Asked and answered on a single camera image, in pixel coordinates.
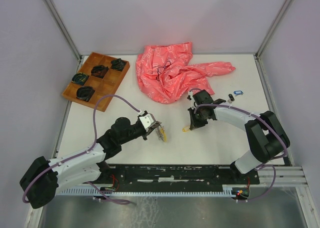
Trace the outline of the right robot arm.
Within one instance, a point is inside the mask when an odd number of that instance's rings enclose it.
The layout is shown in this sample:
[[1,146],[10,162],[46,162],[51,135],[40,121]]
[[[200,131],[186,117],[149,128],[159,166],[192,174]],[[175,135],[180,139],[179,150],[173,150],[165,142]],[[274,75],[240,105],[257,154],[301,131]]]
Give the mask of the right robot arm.
[[253,169],[287,156],[290,140],[272,111],[255,114],[232,106],[226,100],[214,100],[206,90],[199,88],[190,89],[187,99],[191,101],[189,130],[204,127],[213,120],[223,121],[246,133],[249,150],[230,165],[229,177],[234,183],[242,183]]

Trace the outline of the key with yellow tag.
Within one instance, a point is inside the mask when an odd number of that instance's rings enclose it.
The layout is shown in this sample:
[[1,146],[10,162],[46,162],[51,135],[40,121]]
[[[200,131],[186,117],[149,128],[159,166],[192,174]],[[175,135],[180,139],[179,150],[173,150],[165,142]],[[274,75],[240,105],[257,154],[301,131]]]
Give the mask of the key with yellow tag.
[[182,129],[183,132],[189,132],[191,131],[191,126],[190,125],[187,125],[185,126],[183,129]]

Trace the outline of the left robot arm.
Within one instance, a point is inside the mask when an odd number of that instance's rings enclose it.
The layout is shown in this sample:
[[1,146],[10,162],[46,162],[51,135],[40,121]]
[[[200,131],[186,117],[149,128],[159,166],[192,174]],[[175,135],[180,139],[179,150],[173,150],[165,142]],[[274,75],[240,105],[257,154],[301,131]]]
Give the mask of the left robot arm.
[[44,156],[36,158],[19,182],[23,202],[37,209],[73,186],[95,180],[107,182],[111,171],[101,164],[121,152],[123,144],[139,137],[147,140],[160,125],[149,113],[138,116],[134,124],[120,117],[104,135],[81,151],[49,160]]

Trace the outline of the large keyring with yellow handle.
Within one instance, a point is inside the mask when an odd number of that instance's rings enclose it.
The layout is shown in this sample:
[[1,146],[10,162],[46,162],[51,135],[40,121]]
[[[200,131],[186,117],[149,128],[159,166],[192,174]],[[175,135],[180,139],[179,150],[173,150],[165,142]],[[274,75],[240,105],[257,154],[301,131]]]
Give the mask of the large keyring with yellow handle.
[[167,142],[167,135],[163,126],[160,125],[156,128],[155,131],[159,140],[161,140],[162,142]]

